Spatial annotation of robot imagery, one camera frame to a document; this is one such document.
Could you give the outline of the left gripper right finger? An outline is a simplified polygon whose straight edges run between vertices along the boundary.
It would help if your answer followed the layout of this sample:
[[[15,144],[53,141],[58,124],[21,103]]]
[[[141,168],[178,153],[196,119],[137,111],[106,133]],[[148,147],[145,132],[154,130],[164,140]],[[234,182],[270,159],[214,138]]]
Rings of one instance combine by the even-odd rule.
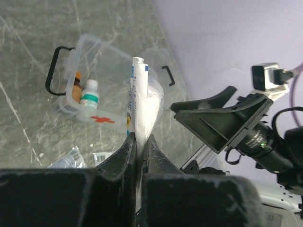
[[[185,174],[160,151],[154,136],[149,137],[144,154],[142,226],[266,226],[257,189],[248,179]]]

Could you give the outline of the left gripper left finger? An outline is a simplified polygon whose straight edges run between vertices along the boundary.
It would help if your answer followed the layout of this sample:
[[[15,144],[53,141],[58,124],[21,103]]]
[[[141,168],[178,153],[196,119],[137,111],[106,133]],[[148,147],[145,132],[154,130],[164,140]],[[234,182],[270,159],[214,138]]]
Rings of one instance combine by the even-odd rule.
[[[136,139],[95,168],[2,169],[3,227],[133,227]]]

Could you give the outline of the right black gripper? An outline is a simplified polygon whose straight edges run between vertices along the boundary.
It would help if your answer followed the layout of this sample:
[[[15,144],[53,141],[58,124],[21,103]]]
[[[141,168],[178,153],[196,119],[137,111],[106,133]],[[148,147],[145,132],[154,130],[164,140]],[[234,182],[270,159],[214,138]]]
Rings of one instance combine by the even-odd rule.
[[[274,174],[293,169],[294,161],[277,131],[261,122],[273,101],[256,93],[224,107],[236,91],[228,86],[215,96],[176,102],[170,109],[180,124],[217,154],[235,149]]]

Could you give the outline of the white blue gauze packet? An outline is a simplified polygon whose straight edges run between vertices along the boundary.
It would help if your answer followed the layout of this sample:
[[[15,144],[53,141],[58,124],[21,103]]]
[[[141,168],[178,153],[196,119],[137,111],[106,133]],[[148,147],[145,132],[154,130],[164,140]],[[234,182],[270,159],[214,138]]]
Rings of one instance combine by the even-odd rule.
[[[134,132],[143,146],[161,115],[164,91],[144,59],[133,57],[126,115],[126,133]]]

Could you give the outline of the white bottle green label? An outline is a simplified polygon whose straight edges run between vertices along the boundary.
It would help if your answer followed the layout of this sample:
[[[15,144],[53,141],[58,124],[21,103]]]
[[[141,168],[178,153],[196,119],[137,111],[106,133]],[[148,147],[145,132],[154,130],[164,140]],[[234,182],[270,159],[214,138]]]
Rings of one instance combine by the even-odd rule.
[[[80,104],[86,107],[97,109],[98,102],[98,82],[93,79],[88,79],[86,81],[86,86],[81,93]]]

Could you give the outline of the brown bottle orange cap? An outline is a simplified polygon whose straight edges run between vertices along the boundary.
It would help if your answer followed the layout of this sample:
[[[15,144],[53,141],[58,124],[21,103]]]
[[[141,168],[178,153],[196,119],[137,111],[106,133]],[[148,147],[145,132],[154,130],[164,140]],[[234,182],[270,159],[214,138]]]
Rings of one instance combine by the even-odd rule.
[[[80,79],[81,79],[81,73],[77,71],[76,75],[75,75],[75,80],[73,83],[72,92],[71,92],[71,96],[76,103],[80,102],[81,93],[82,93]]]

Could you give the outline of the clear plastic medicine box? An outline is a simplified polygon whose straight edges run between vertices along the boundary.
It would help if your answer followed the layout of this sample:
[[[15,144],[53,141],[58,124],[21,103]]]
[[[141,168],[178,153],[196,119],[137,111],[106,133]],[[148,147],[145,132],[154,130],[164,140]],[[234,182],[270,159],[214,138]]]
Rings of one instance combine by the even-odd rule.
[[[51,88],[60,50],[68,50],[63,81]],[[45,82],[57,96],[55,111],[90,125],[123,131],[131,79],[132,56],[91,34],[83,34],[75,47],[59,46]]]

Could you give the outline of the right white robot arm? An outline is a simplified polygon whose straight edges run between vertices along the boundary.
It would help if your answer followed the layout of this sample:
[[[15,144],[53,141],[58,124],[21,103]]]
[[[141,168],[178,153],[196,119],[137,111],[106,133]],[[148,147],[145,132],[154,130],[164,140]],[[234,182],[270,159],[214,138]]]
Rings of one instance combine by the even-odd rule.
[[[236,92],[229,86],[206,99],[176,102],[171,105],[175,119],[198,137],[205,147],[228,155],[236,150],[249,157],[257,169],[276,176],[276,185],[254,181],[265,209],[269,227],[300,227],[303,224],[303,129],[287,130],[280,136],[275,114],[267,115],[279,89],[240,96],[237,103],[225,104]]]

